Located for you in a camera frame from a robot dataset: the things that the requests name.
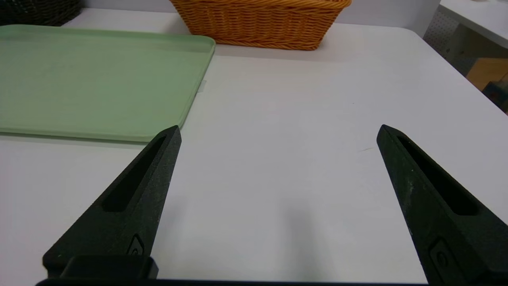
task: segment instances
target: green tray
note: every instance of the green tray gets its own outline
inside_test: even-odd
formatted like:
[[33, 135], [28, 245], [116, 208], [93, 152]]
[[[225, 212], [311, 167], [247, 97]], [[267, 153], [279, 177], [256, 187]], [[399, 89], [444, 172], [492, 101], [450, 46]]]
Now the green tray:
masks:
[[182, 126], [211, 38], [0, 27], [0, 132], [150, 141]]

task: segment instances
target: wicker basket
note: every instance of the wicker basket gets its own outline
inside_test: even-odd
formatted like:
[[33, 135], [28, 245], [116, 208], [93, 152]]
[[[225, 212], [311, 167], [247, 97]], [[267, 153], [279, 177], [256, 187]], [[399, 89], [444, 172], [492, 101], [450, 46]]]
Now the wicker basket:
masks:
[[351, 0], [171, 0], [190, 32], [217, 43], [315, 50]]
[[81, 0], [0, 0], [0, 25], [61, 26], [81, 8]]

